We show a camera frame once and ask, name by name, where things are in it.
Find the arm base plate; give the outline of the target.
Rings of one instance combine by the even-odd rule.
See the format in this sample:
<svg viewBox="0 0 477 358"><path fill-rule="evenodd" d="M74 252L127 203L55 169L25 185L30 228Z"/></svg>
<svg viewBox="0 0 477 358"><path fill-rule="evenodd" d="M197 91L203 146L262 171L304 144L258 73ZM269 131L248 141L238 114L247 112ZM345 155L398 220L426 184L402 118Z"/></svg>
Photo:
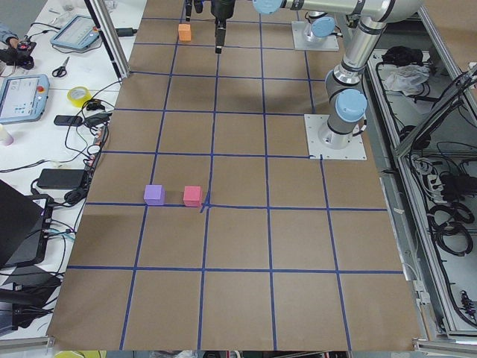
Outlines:
<svg viewBox="0 0 477 358"><path fill-rule="evenodd" d="M367 155L358 125L351 134L337 134L328 126L328 115L305 114L306 141L313 160L366 160Z"/></svg>
<svg viewBox="0 0 477 358"><path fill-rule="evenodd" d="M291 29L294 48L301 51L338 51L337 36L333 34L335 20L317 20L313 23L293 21Z"/></svg>

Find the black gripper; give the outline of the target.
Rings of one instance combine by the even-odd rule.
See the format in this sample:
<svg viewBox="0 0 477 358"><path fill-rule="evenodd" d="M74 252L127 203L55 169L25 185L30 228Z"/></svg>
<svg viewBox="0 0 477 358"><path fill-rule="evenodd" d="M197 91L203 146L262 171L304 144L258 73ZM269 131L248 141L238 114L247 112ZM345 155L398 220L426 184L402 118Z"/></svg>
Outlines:
<svg viewBox="0 0 477 358"><path fill-rule="evenodd" d="M203 1L201 0L186 0L185 3L185 20L191 21L192 3L197 13L203 10ZM231 18L235 9L235 0L216 0L211 3L211 14L215 18ZM224 47L227 32L227 21L215 19L215 53L221 54Z"/></svg>

